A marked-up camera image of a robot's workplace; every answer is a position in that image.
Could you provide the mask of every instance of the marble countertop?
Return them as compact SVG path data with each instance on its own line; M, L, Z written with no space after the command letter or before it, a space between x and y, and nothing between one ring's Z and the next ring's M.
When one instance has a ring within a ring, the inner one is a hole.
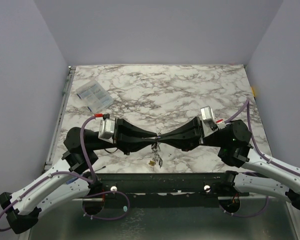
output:
M55 163L67 151L63 141L72 127L81 127L92 115L75 90L91 80L98 81L111 94L113 105L102 113L124 118L142 129L166 133L195 116L200 108L210 106L217 119L228 119L250 98L251 125L261 151L271 154L266 134L243 65L92 65L78 66L66 105L61 131L54 153ZM247 123L246 112L238 119ZM100 120L87 129L98 131ZM199 146L183 152L160 144L162 168L149 163L154 157L148 146L131 155L121 151L109 154L95 151L94 169L100 173L203 173L244 169L229 167L218 158L218 148Z

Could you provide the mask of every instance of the screw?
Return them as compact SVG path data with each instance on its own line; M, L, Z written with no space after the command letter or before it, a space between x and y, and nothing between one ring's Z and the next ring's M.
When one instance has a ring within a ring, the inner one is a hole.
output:
M203 187L203 190L206 192L206 193L209 193L211 191L211 187L209 185L205 185Z
M112 187L110 188L110 191L116 192L116 191L118 191L118 188L117 188L116 186L112 186Z

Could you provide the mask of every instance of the purple cable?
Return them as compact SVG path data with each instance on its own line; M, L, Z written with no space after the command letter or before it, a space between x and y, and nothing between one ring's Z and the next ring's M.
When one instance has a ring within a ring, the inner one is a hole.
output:
M129 201L129 198L127 197L127 195L125 195L123 192L120 192L120 191L104 191L104 192L100 192L100 193L85 196L84 198L92 198L92 197L96 197L96 196L100 196L100 195L104 195L104 194L121 194L122 196L124 196L127 203L128 203L127 211L124 212L124 214L122 214L121 216L107 218L107 217L89 215L89 214L87 214L85 207L83 207L82 210L84 212L84 215L88 216L90 218L93 218L93 219L100 219L100 220L106 220L106 221L114 221L114 220L119 220L119 219L124 218L128 214L128 210L130 209L130 201Z
M81 148L82 148L82 152L83 152L83 156L85 158L85 161L86 161L86 164L90 170L90 173L91 173L91 176L92 176L92 180L88 179L86 180L88 183L92 183L94 184L97 179L98 179L98 176L97 174L95 173L93 167L92 167L92 164L90 162L90 159L89 159L89 156L88 156L88 153L87 153L87 150L86 150L86 145L85 145L85 139L84 139L84 131L85 131L85 127L86 125L93 119L96 119L96 116L91 116L89 117L83 124L82 124L82 127L80 129L80 144L81 144Z
M250 171L243 172L243 174L246 174L246 175L251 174L251 175L253 175L253 176L255 176L255 177L258 177L254 172L250 172ZM256 212L256 213L253 213L253 214L250 214L250 215L239 215L239 214L235 214L235 213L230 213L230 212L226 211L221 205L219 205L219 207L220 207L220 208L222 209L222 211L224 211L226 214L231 215L231 216L233 216L233 217L237 217L237 218L252 218L252 217L256 217L256 216L258 216L258 215L260 215L260 214L263 214L263 213L266 211L266 209L267 209L267 207L268 207L268 205L269 205L269 196L266 196L265 199L266 199L266 200L265 200L265 204L264 204L263 208L261 208L260 211L258 211L258 212Z
M287 171L288 173L291 173L291 174L294 174L294 175L300 177L300 173L299 173L299 172L294 171L294 170L291 170L291 169L289 169L289 168L287 168L287 167L285 167L285 166L282 166L282 165L280 165L279 163L277 163L277 162L275 162L275 161L271 161L269 158L267 158L267 157L259 150L259 148L258 148L258 146L257 146L256 139L255 139L255 137L254 137L254 134L253 134L252 128L251 128L249 106L250 106L250 104L249 104L249 102L248 102L248 104L247 104L247 106L246 106L246 116L247 116L247 122L248 122L248 128L249 128L249 131L252 133L251 139L252 139L252 142L253 142L253 145L254 145L254 148L255 148L256 152L260 155L260 157L262 157L262 158L263 158L264 160L266 160L268 163L273 164L273 165L275 165L276 167L278 167L278 168L280 168L280 169L282 169L282 170Z
M81 176L81 175L79 175L78 173L75 173L75 172L68 172L68 171L58 171L58 172L53 172L53 173L51 173L51 175L52 176L55 176L55 175L62 175L62 174L66 174L66 175L71 175L71 176L74 176L74 177L77 177L77 178L79 178L79 179L82 179L82 180L85 180L86 181L86 179L87 178L85 178L85 177L83 177L83 176ZM36 182L33 186L31 186L28 190L26 190L23 194L21 194L19 197L21 198L21 199L23 199L28 193L30 193L33 189L35 189L37 186L39 186L40 184L42 184L44 181L46 181L47 179L49 179L49 177L48 176L46 176L46 177L44 177L43 179L41 179L40 181L38 181L38 182ZM86 198L89 198L89 197L93 197L93 196L98 196L98 195L103 195L103 194L106 194L106 193L108 193L108 192L102 192L102 193L97 193L97 194L94 194L94 195L89 195L89 196L86 196ZM123 195L126 199L127 199L127 201L128 201L128 210L129 210L129 208L130 208L130 202L129 202L129 199L128 199L128 197L123 193L123 192L116 192L116 193L118 193L118 194L121 194L121 195ZM9 208L11 208L11 207L13 207L16 203L18 202L18 200L15 200L15 201L13 201L10 205L8 205L1 213L0 213L0 219L1 219L1 217L8 211L8 209ZM7 228L0 228L0 232L5 232L5 231L7 231L7 230L10 230L11 229L11 227L7 227Z
M224 122L226 124L230 123L233 119L235 119L240 113L243 112L243 110L245 110L245 108L248 106L250 99L247 98L244 102L244 104L242 105L242 107L233 115L231 116L228 120L225 120Z

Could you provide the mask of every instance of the purple wire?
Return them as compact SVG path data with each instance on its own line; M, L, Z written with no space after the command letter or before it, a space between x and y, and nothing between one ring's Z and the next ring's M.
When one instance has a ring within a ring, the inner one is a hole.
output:
M250 104L249 104L249 102L248 102L248 104L247 104L247 106L246 106L246 116L247 116L247 122L248 122L248 128L249 128L249 131L252 133L251 139L252 139L252 142L253 142L253 145L254 145L254 148L255 148L256 152L260 155L260 157L262 157L262 158L263 158L264 160L266 160L268 163L273 164L273 165L275 165L276 167L278 167L278 168L280 168L280 169L282 169L282 170L287 171L288 173L291 173L291 174L294 174L294 175L300 177L300 173L299 173L299 172L294 171L294 170L291 170L291 169L289 169L289 168L287 168L287 167L285 167L285 166L282 166L282 165L280 165L279 163L277 163L277 162L275 162L275 161L271 161L269 158L267 158L267 157L259 150L259 148L258 148L258 146L257 146L256 139L255 139L255 137L254 137L254 135L253 135L252 128L251 128L251 120L250 120L250 110L249 110L249 106L250 106Z
M245 110L245 108L249 105L249 101L250 101L250 99L247 98L247 99L245 100L244 104L242 105L242 107L241 107L234 115L232 115L228 120L225 120L224 122L225 122L226 124L228 124L228 123L230 123L233 119L235 119L235 118L236 118L240 113L242 113L243 110Z
M260 157L262 157L264 160L266 160L267 163L273 164L273 165L275 165L276 167L278 167L278 168L280 168L280 169L282 169L282 170L285 170L285 171L287 171L287 172L289 172L289 173L291 173L291 174L294 174L294 175L300 177L300 173L299 173L299 172L294 171L294 170L291 170L291 169L289 169L289 168L287 168L287 167L285 167L285 166L282 166L282 165L280 165L280 164L277 163L277 162L271 161L271 160L270 160L268 157L266 157L266 156L260 151L260 149L258 148L256 139L255 139L255 137L254 137L254 134L253 134L253 132L252 132L252 127L251 127L251 118L250 118L250 99L249 99L249 98L246 99L246 101L244 102L243 106L242 106L242 107L241 107L241 108L240 108L233 116L231 116L228 120L226 120L226 121L224 121L224 122L225 122L226 124L230 123L230 122L231 122L233 119L235 119L240 113L242 113L243 110L244 110L245 108L246 108L246 116L247 116L247 122L248 122L248 129L249 129L249 131L251 132L251 139L252 139L252 142L253 142L253 145L254 145L254 148L255 148L256 152L260 155ZM269 204L269 197L267 196L267 197L266 197L266 203L265 203L264 207L263 207L260 211L254 213L254 214L247 215L247 216L242 216L242 215L237 215L237 214L231 214L230 212L227 212L227 211L226 211L225 213L226 213L226 214L229 214L229 215L231 215L231 216L239 217L239 218L250 218L250 217L255 217L255 216L258 216L258 215L262 214L262 213L266 210L268 204Z
M92 197L96 197L96 196L100 196L100 195L104 195L104 194L115 194L115 193L116 194L121 194L122 196L124 196L125 199L126 199L126 201L127 201L127 203L128 203L127 211L124 212L124 214L122 214L121 216L109 217L109 218L108 217L94 216L94 215L87 214L86 209L83 206L82 210L84 212L84 215L88 216L90 218L93 218L93 219L100 219L100 220L106 220L106 221L114 221L114 220L119 220L119 219L124 218L128 214L128 210L130 209L130 201L129 201L129 198L127 197L127 195L125 195L123 192L120 192L120 191L104 191L104 192L100 192L100 193L96 193L96 194L85 196L84 198L92 198Z
M251 174L251 175L253 175L255 177L258 177L254 172L250 172L250 171L246 171L243 174L246 174L246 175ZM253 214L250 214L250 215L240 215L240 214L230 213L230 212L226 211L221 205L219 205L219 207L226 214L231 215L233 217L237 217L237 218L252 218L252 217L256 217L256 216L258 216L260 214L263 214L266 211L268 205L269 205L269 196L266 196L266 198L265 198L265 204L264 204L263 208L261 208L260 211L258 211L256 213L253 213Z
M85 146L85 141L84 141L84 130L85 130L85 127L86 125L93 119L95 119L96 117L95 116L91 116L89 117L82 125L81 129L80 129L80 144L81 144L81 147L82 147L82 152L83 152L83 155L84 155L84 158L85 158L85 161L86 161L86 164L91 172L91 176L92 176L92 180L89 179L89 178L86 178L86 177L83 177L81 176L80 174L76 173L76 172L68 172L68 171L58 171L58 172L53 172L51 173L52 176L55 176L55 175L61 175L61 174L66 174L66 175L71 175L71 176L74 176L76 178L79 178L79 179L82 179L88 183L94 183L97 179L98 179L98 176L96 175L93 167L92 167L92 164L90 162L90 159L89 159L89 156L88 156L88 153L87 153L87 150L86 150L86 146ZM47 179L49 179L48 176L44 177L43 179L41 179L40 181L36 182L34 185L32 185L31 187L29 187L28 190L26 190L23 194L21 194L19 197L21 199L23 199L28 193L30 193L33 189L35 189L37 186L39 186L41 183L43 183L44 181L46 181ZM121 194L121 195L124 195L124 197L128 200L128 209L130 208L130 202L129 202L129 199L128 197L122 193L122 192L117 192L118 194ZM18 202L18 200L15 200L13 201L12 203L10 203L5 209L3 209L3 211L0 213L0 219L2 218L2 216L8 211L8 209L10 209L11 207L13 207L16 203ZM11 227L7 227L7 228L0 228L0 232L5 232L5 231L8 231L10 230Z
M86 145L85 145L85 138L84 138L84 131L85 131L85 127L86 125L93 119L96 119L95 116L91 116L89 117L87 120L85 120L85 122L82 124L82 127L80 129L80 144L81 144L81 148L82 148L82 152L83 152L83 156L85 158L85 161L86 161L86 164L91 172L91 176L92 176L92 180L88 179L86 180L88 183L92 183L94 184L97 179L98 179L98 176L97 174L95 173L93 167L92 167L92 164L90 162L90 159L89 159L89 156L88 156L88 153L87 153L87 150L86 150Z

